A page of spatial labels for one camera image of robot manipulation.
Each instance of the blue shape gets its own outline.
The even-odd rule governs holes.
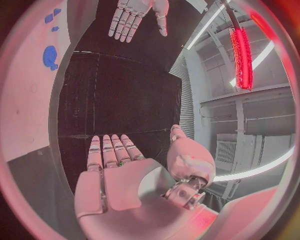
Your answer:
[[[58,29],[60,29],[58,26],[54,26],[54,27],[52,27],[51,31],[56,32]]]
[[[42,61],[46,67],[51,67],[55,65],[55,60],[57,58],[57,52],[54,46],[47,46],[42,55]]]
[[[57,64],[54,64],[50,67],[51,71],[54,71],[55,69],[58,69],[59,66]]]
[[[53,20],[53,14],[49,14],[45,17],[45,24],[50,23]]]
[[[54,13],[54,17],[59,14],[62,10],[60,8],[55,8],[53,13]]]

